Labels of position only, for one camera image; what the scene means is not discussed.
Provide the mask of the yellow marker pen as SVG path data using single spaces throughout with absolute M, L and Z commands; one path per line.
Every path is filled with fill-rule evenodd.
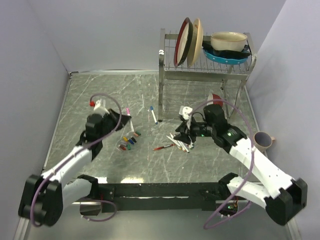
M 182 150 L 183 152 L 186 152 L 186 150 L 182 147 L 182 145 L 177 140 L 174 139 L 174 135 L 173 134 L 170 133 L 170 137 L 171 137 L 172 141 L 178 146 L 178 148 L 180 150 Z

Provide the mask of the white marker pen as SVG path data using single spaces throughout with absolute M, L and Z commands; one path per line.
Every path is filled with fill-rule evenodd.
M 170 136 L 166 136 L 170 141 L 172 141 L 179 149 L 180 149 L 180 145 L 179 145 L 179 143 L 176 141 L 176 140 L 174 140 L 172 137 L 170 137 Z

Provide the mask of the green marker pen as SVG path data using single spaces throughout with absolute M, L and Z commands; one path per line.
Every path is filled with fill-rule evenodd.
M 189 149 L 193 149 L 195 147 L 195 143 L 194 142 L 191 142 L 189 145 L 188 145 Z

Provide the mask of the blue marker pen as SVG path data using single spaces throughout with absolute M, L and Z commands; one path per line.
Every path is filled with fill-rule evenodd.
M 154 108 L 152 106 L 150 106 L 150 112 L 151 112 L 151 115 L 153 117 L 154 123 L 157 125 L 158 124 L 158 120 L 156 118 L 155 111 L 154 111 Z

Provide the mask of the pink marker pen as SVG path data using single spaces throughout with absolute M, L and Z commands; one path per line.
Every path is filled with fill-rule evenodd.
M 128 107 L 126 107 L 126 113 L 129 117 L 131 117 L 131 112 L 130 112 L 130 109 Z M 129 120 L 129 124 L 130 124 L 130 129 L 131 129 L 131 132 L 135 132 L 135 129 L 134 129 L 134 125 L 133 125 L 133 122 L 132 122 L 132 117 L 130 118 Z

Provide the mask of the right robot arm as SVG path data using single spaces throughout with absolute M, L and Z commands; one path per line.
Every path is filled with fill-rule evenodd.
M 228 123 L 219 104 L 203 108 L 203 121 L 197 122 L 194 110 L 181 106 L 182 123 L 176 129 L 175 141 L 193 146 L 197 137 L 211 137 L 214 143 L 237 159 L 261 184 L 245 181 L 235 173 L 229 173 L 219 181 L 219 195 L 224 199 L 239 196 L 266 210 L 278 225 L 286 225 L 307 205 L 308 185 L 302 179 L 294 179 L 273 164 L 238 127 Z

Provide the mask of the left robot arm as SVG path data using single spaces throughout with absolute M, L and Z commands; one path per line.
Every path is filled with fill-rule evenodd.
M 113 109 L 106 110 L 104 114 L 90 114 L 72 151 L 50 170 L 27 178 L 18 215 L 29 219 L 37 227 L 51 227 L 73 202 L 83 198 L 88 201 L 98 198 L 100 189 L 97 178 L 88 175 L 80 175 L 75 181 L 72 178 L 100 153 L 102 140 L 121 130 L 131 118 Z

